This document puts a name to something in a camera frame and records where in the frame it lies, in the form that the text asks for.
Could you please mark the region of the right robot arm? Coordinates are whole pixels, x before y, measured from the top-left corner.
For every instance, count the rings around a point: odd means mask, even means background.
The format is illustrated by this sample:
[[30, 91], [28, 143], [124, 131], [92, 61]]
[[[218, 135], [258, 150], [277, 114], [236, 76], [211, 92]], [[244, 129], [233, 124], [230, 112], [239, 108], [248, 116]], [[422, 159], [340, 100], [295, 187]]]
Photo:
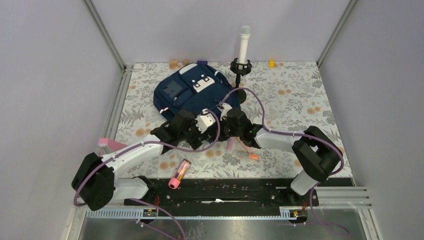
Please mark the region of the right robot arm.
[[342, 165], [343, 154], [316, 126], [304, 132], [280, 132], [252, 123], [239, 108], [221, 110], [221, 136], [238, 137], [244, 145], [256, 149], [274, 149], [295, 154], [302, 171], [297, 174], [287, 191], [287, 201], [293, 206], [307, 199], [307, 192], [325, 182], [337, 166]]

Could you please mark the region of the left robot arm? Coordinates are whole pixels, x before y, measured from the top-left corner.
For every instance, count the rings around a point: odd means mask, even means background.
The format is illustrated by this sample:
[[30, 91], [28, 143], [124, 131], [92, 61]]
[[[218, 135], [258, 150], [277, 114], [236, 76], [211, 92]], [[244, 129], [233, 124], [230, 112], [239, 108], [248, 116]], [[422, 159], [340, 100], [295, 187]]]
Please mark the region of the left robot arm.
[[139, 142], [112, 153], [85, 156], [71, 186], [75, 190], [73, 204], [88, 206], [97, 211], [109, 202], [136, 199], [148, 206], [155, 200], [155, 192], [140, 177], [123, 178], [128, 170], [142, 161], [159, 157], [169, 150], [182, 151], [180, 142], [201, 143], [209, 130], [216, 130], [212, 145], [220, 135], [220, 120], [211, 110], [204, 109], [198, 116], [180, 111], [172, 120], [153, 129]]

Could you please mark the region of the navy blue student backpack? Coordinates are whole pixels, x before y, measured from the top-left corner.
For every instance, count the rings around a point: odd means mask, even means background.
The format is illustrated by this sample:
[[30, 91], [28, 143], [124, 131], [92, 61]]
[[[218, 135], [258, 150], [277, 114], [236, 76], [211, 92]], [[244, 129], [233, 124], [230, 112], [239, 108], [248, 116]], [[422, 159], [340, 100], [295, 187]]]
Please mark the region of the navy blue student backpack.
[[189, 63], [159, 82], [153, 91], [153, 105], [167, 120], [181, 110], [197, 116], [209, 109], [219, 117], [217, 105], [221, 100], [232, 108], [241, 106], [236, 93], [225, 98], [231, 90], [233, 86], [220, 71], [209, 65]]

